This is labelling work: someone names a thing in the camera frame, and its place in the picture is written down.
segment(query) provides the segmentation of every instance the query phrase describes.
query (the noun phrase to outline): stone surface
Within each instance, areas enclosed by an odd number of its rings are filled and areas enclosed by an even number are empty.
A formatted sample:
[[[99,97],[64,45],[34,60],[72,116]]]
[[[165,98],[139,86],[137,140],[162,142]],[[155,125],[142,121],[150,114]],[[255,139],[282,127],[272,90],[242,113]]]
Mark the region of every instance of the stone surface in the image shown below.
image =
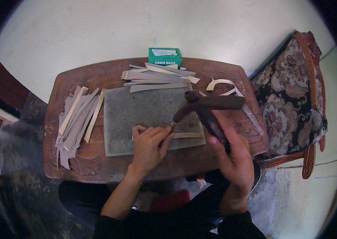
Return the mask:
[[[129,87],[109,89],[104,95],[103,133],[106,156],[132,155],[131,129],[136,125],[170,126],[172,117],[186,103],[186,88],[156,89],[130,93]],[[176,132],[203,132],[195,112],[175,125]],[[169,150],[204,145],[202,138],[173,139]]]

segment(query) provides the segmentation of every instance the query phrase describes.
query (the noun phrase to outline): floral fabric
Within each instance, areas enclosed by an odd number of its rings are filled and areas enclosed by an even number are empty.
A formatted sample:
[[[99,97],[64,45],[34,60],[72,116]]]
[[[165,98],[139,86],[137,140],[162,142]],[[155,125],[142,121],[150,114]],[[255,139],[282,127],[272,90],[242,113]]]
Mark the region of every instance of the floral fabric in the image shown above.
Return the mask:
[[[292,35],[268,65],[250,80],[270,139],[264,159],[305,151],[325,135],[327,120],[322,116],[322,87],[316,68],[314,71],[317,109],[311,106],[305,54]]]

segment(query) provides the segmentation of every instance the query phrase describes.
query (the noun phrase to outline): chair backrest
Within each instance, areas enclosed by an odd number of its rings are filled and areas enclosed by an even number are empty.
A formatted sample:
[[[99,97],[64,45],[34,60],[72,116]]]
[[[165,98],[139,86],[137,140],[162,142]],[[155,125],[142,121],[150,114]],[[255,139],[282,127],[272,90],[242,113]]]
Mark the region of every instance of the chair backrest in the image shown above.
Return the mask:
[[[327,132],[320,56],[313,34],[296,31],[251,78],[270,138],[265,159],[303,152]]]

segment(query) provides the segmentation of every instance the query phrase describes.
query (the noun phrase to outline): pile of wooden strips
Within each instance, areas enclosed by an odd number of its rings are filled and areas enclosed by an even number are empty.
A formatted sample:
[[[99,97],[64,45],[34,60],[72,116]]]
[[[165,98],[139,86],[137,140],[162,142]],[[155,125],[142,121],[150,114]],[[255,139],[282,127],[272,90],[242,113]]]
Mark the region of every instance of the pile of wooden strips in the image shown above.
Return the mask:
[[[133,69],[122,72],[121,79],[130,80],[124,86],[130,86],[130,92],[150,89],[168,89],[187,87],[187,83],[196,84],[200,79],[195,72],[179,70],[178,65],[161,66],[145,63],[146,67],[130,65]]]
[[[58,159],[60,158],[61,165],[66,169],[70,169],[68,159],[75,157],[85,129],[93,116],[85,135],[85,141],[89,142],[106,89],[102,89],[99,96],[96,95],[99,88],[91,94],[87,94],[87,90],[86,87],[77,86],[74,95],[70,94],[65,99],[65,112],[59,115],[58,136],[55,144],[57,165],[59,165]]]

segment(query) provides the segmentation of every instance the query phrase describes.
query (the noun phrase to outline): wooden chair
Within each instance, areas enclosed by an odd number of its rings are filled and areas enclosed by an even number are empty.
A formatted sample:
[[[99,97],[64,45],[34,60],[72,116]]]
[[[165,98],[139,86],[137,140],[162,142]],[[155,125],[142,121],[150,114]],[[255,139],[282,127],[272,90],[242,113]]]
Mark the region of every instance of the wooden chair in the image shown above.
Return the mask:
[[[266,122],[268,152],[255,159],[273,167],[304,158],[303,179],[315,165],[315,143],[325,147],[325,89],[321,51],[313,34],[295,31],[250,82]]]

